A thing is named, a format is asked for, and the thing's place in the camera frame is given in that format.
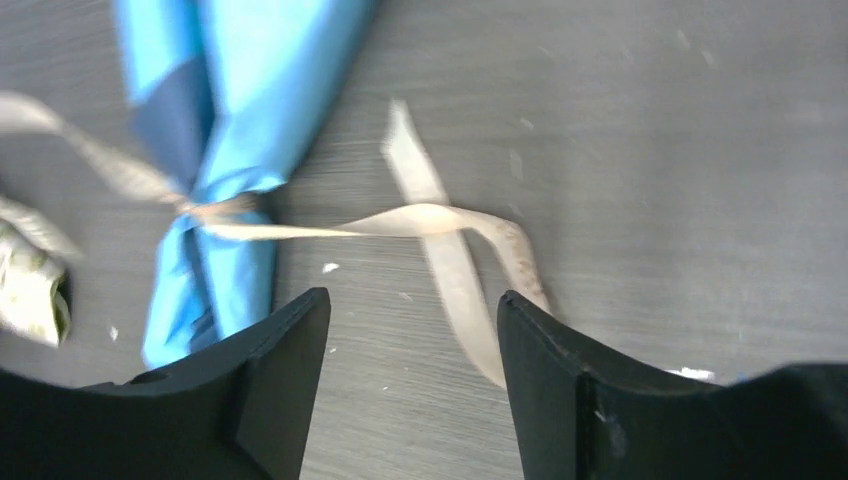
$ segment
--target blue fabric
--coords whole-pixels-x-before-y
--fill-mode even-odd
[[[267,192],[303,159],[377,0],[115,0],[137,135],[195,202]],[[259,213],[240,220],[268,223]],[[273,242],[177,218],[159,246],[151,368],[270,313]]]

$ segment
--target crumpled wrapper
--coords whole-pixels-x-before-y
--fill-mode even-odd
[[[58,292],[65,267],[0,220],[0,326],[58,347],[70,330],[68,304]]]

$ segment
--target knot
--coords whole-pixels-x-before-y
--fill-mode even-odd
[[[173,205],[177,215],[191,215],[203,222],[204,219],[229,217],[255,211],[256,198],[257,195],[254,193],[243,193],[229,200],[198,204],[191,202],[184,195],[174,193],[163,197],[162,201]]]

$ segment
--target wooden table surface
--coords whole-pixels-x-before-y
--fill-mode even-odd
[[[0,1],[0,88],[140,153],[109,8]],[[848,2],[384,2],[331,121],[274,194],[279,220],[402,203],[379,154],[391,97],[455,205],[525,228],[571,326],[721,382],[848,360]],[[171,213],[118,199],[43,137],[0,140],[0,190],[88,252],[67,344],[0,334],[0,365],[71,386],[142,371]],[[505,280],[469,242],[494,308]],[[416,241],[285,242],[279,302],[309,286],[329,287],[333,323],[303,478],[520,478],[506,395],[454,341]]]

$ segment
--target fabric strap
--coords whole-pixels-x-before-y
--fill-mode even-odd
[[[391,102],[382,153],[408,205],[333,228],[240,223],[233,215],[253,207],[254,196],[250,193],[217,204],[193,204],[185,195],[171,189],[166,177],[144,161],[102,144],[34,98],[17,92],[0,92],[0,134],[14,132],[61,136],[121,196],[173,205],[178,214],[192,215],[206,230],[223,238],[244,241],[354,236],[420,238],[457,340],[475,367],[502,388],[506,384],[497,334],[461,231],[474,230],[485,238],[510,286],[550,311],[524,232],[502,218],[450,205],[409,111],[401,101]],[[78,256],[79,249],[58,228],[40,215],[38,221],[33,221],[32,214],[24,229],[14,218],[7,221],[28,237],[41,239],[37,245],[48,252],[66,258]]]

